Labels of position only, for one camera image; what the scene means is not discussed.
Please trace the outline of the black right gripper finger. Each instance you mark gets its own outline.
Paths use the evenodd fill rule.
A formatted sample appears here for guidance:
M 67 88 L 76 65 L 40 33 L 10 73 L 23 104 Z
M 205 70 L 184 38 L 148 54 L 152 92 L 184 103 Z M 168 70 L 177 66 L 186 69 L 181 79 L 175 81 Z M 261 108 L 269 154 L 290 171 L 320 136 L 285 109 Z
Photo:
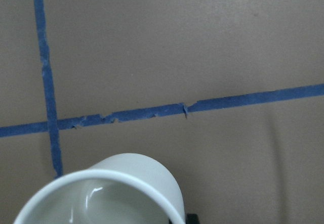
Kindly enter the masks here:
M 186 224 L 199 224 L 198 215 L 194 213 L 188 213 L 186 215 Z

